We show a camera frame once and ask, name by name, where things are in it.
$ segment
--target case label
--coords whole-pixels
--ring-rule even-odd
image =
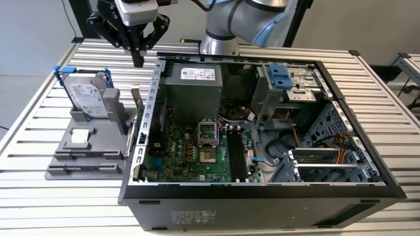
[[[214,69],[182,68],[181,80],[216,80]]]
[[[216,218],[214,210],[172,210],[174,224],[212,224]]]

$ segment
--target blue latch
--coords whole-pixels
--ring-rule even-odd
[[[61,73],[76,73],[77,72],[77,69],[76,67],[73,66],[64,66],[60,70]]]
[[[268,65],[268,75],[273,80],[274,89],[290,89],[293,87],[293,81],[284,65]]]

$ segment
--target white wall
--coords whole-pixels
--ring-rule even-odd
[[[64,2],[81,35],[70,6]],[[0,75],[45,76],[74,37],[61,1],[1,0],[0,9]]]
[[[293,47],[354,49],[370,64],[420,53],[420,0],[314,0]]]

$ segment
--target aluminum profile table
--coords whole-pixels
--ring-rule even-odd
[[[197,53],[197,44],[158,44],[133,68],[130,56],[101,40],[73,44],[58,65],[108,66],[121,101],[129,86],[145,97],[156,51]],[[408,199],[342,230],[176,232],[176,235],[420,235],[420,123],[360,56],[348,51],[241,46],[248,57],[321,60]],[[70,102],[49,74],[0,142],[0,235],[142,235],[125,206],[120,180],[44,180],[44,171],[69,123]]]
[[[420,86],[420,54],[400,53],[393,63]]]

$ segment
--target gray floor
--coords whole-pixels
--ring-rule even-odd
[[[45,77],[0,75],[0,125],[9,128]],[[0,128],[0,139],[6,130]]]

